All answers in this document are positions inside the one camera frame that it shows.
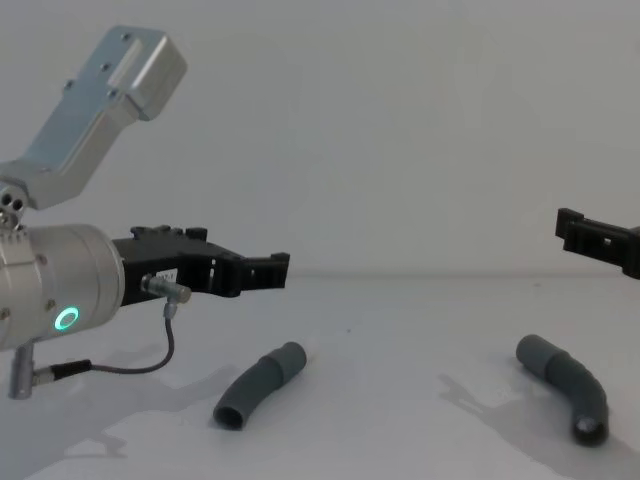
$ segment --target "light ring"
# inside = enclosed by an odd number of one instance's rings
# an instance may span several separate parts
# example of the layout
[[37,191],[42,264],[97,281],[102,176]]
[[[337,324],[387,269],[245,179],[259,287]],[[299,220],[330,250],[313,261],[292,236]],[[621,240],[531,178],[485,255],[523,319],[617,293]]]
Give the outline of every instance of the light ring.
[[53,326],[56,330],[63,332],[78,321],[80,311],[76,307],[67,307],[56,317]]

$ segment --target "gray plastic tube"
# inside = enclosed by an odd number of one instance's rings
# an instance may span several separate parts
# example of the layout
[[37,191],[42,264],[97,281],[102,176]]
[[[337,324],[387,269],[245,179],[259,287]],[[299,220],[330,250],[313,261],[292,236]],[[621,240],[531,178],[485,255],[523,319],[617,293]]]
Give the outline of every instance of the gray plastic tube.
[[584,365],[537,335],[527,335],[520,340],[516,357],[527,370],[554,386],[571,402],[572,433],[579,444],[596,446],[607,439],[607,395]]
[[228,430],[242,430],[256,407],[289,383],[306,364],[307,354],[295,342],[265,355],[222,395],[213,410],[214,421]]

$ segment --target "white backdrop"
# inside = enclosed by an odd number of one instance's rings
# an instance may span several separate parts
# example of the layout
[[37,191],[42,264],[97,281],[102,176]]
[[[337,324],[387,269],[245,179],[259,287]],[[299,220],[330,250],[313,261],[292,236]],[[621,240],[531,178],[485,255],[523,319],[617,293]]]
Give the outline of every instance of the white backdrop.
[[556,209],[640,224],[637,1],[6,1],[4,159],[118,23],[190,70],[32,224],[202,224],[337,273],[610,271],[562,254]]

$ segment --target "label sticker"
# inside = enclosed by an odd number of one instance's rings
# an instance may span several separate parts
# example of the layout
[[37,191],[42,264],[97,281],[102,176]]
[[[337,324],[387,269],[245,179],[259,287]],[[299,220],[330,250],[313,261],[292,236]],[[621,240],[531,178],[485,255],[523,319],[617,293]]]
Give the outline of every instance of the label sticker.
[[164,278],[168,282],[176,282],[178,280],[178,269],[164,270],[156,273],[156,277]]

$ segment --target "silver metal bracket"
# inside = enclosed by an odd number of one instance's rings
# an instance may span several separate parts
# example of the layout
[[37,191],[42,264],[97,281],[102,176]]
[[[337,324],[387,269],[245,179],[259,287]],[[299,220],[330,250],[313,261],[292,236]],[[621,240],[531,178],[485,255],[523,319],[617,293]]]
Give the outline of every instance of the silver metal bracket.
[[34,384],[33,342],[28,342],[18,348],[11,364],[11,379],[9,382],[9,398],[24,400],[31,396]]
[[109,30],[25,154],[0,164],[0,227],[78,196],[119,134],[157,117],[186,71],[166,33]]

